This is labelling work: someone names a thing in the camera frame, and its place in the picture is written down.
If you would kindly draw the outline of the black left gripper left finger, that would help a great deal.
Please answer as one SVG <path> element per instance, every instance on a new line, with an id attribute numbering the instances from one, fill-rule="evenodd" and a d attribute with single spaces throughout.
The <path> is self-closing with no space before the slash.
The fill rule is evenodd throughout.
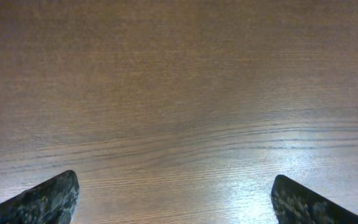
<path id="1" fill-rule="evenodd" d="M 80 192 L 73 170 L 66 170 L 0 203 L 0 224 L 69 224 Z"/>

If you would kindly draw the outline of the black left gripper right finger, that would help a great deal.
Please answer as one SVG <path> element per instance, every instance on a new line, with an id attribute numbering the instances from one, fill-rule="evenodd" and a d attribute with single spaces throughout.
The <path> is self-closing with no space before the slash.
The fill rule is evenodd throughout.
<path id="1" fill-rule="evenodd" d="M 285 176 L 276 176 L 271 202 L 279 224 L 358 224 L 358 215 Z"/>

